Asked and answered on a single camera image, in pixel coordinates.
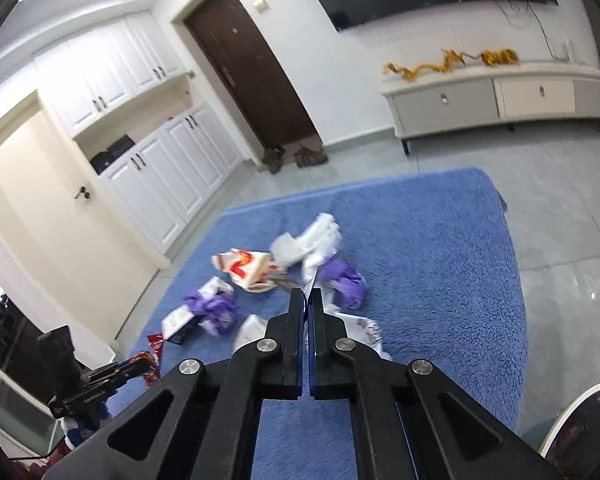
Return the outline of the dark brown entrance door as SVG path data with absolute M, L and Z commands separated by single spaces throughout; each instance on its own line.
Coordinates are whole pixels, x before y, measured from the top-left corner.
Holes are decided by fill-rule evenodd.
M 184 24 L 265 148 L 314 136 L 296 90 L 239 0 L 204 0 Z

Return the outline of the blue shaggy rug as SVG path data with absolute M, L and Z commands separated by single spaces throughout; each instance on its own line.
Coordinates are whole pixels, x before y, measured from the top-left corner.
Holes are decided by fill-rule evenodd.
M 146 325 L 197 327 L 114 396 L 90 479 L 519 479 L 527 359 L 502 202 L 469 168 L 227 211 Z

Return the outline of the purple glove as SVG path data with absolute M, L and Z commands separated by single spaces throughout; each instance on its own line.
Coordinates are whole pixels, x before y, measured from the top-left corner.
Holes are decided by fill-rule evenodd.
M 350 310 L 362 307 L 367 292 L 365 278 L 343 256 L 335 254 L 323 261 L 316 277 L 339 295 L 343 307 Z
M 200 292 L 184 297 L 184 304 L 208 334 L 219 337 L 234 325 L 238 309 L 237 301 L 229 292 L 218 292 L 205 297 Z

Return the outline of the white wall cabinet unit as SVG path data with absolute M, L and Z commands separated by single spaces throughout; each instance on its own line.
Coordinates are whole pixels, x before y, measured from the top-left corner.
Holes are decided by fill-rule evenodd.
M 148 12 L 33 55 L 43 105 L 122 214 L 166 254 L 242 154 Z

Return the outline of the white round trash bin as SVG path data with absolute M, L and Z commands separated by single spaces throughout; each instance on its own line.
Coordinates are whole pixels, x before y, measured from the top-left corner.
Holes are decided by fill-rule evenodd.
M 600 479 L 600 383 L 557 417 L 539 453 L 563 479 Z

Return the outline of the white printed carton box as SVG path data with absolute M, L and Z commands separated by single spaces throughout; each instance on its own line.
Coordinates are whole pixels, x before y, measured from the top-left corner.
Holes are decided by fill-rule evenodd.
M 234 339 L 233 351 L 236 352 L 246 344 L 262 339 L 266 333 L 268 321 L 255 314 L 250 314 L 238 328 Z

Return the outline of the white printed plastic bag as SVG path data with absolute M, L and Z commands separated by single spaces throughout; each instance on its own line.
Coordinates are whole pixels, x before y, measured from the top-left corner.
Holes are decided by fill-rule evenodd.
M 382 348 L 381 329 L 374 320 L 364 318 L 364 316 L 343 313 L 338 309 L 330 311 L 329 314 L 336 316 L 336 318 L 340 318 L 344 323 L 347 336 L 350 339 L 360 342 L 361 344 L 366 344 L 366 346 L 372 348 L 381 359 L 388 361 L 392 360 L 392 356 Z

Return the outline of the white flat paper box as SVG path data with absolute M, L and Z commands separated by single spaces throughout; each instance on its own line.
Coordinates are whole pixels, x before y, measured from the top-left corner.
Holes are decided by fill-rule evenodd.
M 196 327 L 211 336 L 222 336 L 234 325 L 236 313 L 233 287 L 215 276 L 185 296 L 183 303 L 162 320 L 162 338 L 182 344 Z

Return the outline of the red white paper food bag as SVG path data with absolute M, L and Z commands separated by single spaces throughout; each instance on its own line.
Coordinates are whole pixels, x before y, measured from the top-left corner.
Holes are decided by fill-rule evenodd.
M 226 273 L 232 282 L 245 290 L 260 294 L 276 287 L 268 272 L 277 271 L 278 265 L 268 252 L 250 252 L 232 248 L 229 252 L 220 252 L 211 257 L 212 266 Z

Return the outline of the purple glove right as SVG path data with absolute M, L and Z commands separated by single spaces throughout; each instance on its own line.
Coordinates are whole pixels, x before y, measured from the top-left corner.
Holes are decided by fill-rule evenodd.
M 362 307 L 367 292 L 365 278 L 343 256 L 335 254 L 323 261 L 316 277 L 339 295 L 343 307 L 350 310 Z

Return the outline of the cream interior door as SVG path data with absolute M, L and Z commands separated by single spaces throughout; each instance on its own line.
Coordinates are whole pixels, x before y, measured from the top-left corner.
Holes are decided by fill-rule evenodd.
M 106 344 L 158 270 L 35 94 L 0 119 L 0 239 L 70 318 Z

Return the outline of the purple glove left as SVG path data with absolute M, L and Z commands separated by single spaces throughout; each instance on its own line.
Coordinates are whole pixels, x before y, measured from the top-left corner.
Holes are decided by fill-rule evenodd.
M 234 325 L 238 309 L 237 301 L 229 292 L 218 292 L 205 297 L 200 292 L 184 297 L 184 304 L 208 334 L 219 337 Z

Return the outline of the white low tv cabinet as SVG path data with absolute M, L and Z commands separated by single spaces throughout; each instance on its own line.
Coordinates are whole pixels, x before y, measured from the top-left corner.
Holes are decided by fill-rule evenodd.
M 414 82 L 392 78 L 382 95 L 408 153 L 411 140 L 449 131 L 600 119 L 600 70 L 556 62 L 471 66 Z

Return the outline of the golden dragon ornament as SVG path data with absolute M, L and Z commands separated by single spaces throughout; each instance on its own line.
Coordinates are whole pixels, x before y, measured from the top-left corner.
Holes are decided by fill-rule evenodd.
M 382 66 L 382 73 L 384 75 L 393 74 L 408 82 L 414 82 L 421 73 L 450 74 L 454 72 L 457 66 L 466 67 L 468 61 L 478 61 L 486 67 L 518 65 L 520 63 L 518 53 L 512 49 L 484 50 L 476 55 L 445 49 L 442 50 L 442 53 L 441 64 L 420 63 L 413 68 L 408 68 L 394 63 L 386 63 Z

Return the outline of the red snack wrapper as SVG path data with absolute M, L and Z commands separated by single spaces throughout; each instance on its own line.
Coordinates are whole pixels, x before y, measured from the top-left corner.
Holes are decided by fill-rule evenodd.
M 161 377 L 161 361 L 163 349 L 163 336 L 160 333 L 150 334 L 147 336 L 148 351 L 142 351 L 134 358 L 147 358 L 152 361 L 152 372 L 146 375 L 132 375 L 133 377 L 141 377 L 145 385 L 150 388 L 155 385 Z

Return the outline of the clear plastic bag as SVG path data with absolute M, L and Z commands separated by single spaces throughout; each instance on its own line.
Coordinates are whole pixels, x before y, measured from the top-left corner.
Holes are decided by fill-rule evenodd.
M 293 289 L 302 289 L 303 285 L 292 278 L 288 273 L 279 270 L 272 270 L 268 274 L 268 279 L 285 292 L 291 292 Z

